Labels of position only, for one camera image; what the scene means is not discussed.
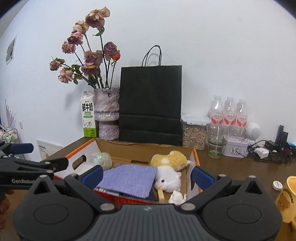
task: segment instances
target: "finger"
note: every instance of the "finger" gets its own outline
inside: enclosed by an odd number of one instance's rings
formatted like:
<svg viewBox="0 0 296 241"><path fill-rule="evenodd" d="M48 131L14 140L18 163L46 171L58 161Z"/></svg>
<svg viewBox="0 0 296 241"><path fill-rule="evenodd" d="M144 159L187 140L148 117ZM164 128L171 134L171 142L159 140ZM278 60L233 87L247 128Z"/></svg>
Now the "finger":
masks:
<svg viewBox="0 0 296 241"><path fill-rule="evenodd" d="M5 227L6 227L6 223L0 224L0 230L5 229Z"/></svg>
<svg viewBox="0 0 296 241"><path fill-rule="evenodd" d="M4 213L6 210L10 208L10 202L7 199L4 199L0 203L0 213Z"/></svg>
<svg viewBox="0 0 296 241"><path fill-rule="evenodd" d="M12 195L14 192L15 192L14 190L9 189L9 190L7 190L6 194L8 194L8 195Z"/></svg>
<svg viewBox="0 0 296 241"><path fill-rule="evenodd" d="M7 212L4 212L0 215L0 225L5 224L7 221Z"/></svg>

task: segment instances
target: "open box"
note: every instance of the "open box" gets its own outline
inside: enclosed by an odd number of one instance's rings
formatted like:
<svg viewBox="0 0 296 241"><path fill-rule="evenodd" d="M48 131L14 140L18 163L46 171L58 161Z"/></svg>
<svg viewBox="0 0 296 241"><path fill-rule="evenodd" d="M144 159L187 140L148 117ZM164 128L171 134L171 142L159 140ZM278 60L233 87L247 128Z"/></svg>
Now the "open box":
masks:
<svg viewBox="0 0 296 241"><path fill-rule="evenodd" d="M66 154L65 150L61 150L58 153L63 153L69 160L69 166L66 170L55 173L55 179L64 178L71 173L82 174L83 172L91 169L93 166L89 164L92 160L93 153L107 152L112 159L112 167L117 163L120 164L137 164L137 165L149 165L151 158L155 154L167 155L172 150L177 150L183 153L188 160L191 161L190 165L181 170L181 193L187 194L187 199L197 195L201 190L192 181L191 172L196 165L199 164L198 156L194 148L171 146L171 145L159 145L159 144L147 144L147 143L130 143L120 141L105 141L99 138L93 138L85 141L75 150ZM83 168L76 166L85 162ZM157 191L154 186L152 187L155 196L158 198ZM125 196L114 196L107 193L94 190L99 195L105 197L119 208L122 204L147 204L154 203L146 201L144 199L134 199ZM165 203L168 202L171 193L164 192Z"/></svg>

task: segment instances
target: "yellow mug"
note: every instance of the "yellow mug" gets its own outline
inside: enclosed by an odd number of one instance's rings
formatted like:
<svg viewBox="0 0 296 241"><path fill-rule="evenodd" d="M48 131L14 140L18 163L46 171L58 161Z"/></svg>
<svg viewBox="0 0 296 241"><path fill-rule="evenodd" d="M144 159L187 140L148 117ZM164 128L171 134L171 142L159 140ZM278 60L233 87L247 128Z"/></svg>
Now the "yellow mug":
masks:
<svg viewBox="0 0 296 241"><path fill-rule="evenodd" d="M276 198L276 205L284 223L296 225L296 176L290 176Z"/></svg>

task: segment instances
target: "ribbed gray surface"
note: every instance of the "ribbed gray surface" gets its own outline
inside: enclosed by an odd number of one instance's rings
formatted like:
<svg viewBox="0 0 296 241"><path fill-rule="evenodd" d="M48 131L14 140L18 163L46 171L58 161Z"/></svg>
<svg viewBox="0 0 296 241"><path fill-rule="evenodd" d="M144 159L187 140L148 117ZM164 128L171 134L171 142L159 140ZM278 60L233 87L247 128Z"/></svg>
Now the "ribbed gray surface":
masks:
<svg viewBox="0 0 296 241"><path fill-rule="evenodd" d="M218 241L194 215L177 212L173 205L123 205L119 212L102 215L77 241Z"/></svg>

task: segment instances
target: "purple towel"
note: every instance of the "purple towel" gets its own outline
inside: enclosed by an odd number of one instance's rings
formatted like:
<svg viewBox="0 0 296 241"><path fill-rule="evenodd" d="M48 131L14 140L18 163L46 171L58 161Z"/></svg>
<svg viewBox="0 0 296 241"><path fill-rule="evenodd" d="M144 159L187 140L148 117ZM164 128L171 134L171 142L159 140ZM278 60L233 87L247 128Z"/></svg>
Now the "purple towel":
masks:
<svg viewBox="0 0 296 241"><path fill-rule="evenodd" d="M157 167L121 165L104 171L103 180L97 188L113 190L139 198L149 196Z"/></svg>

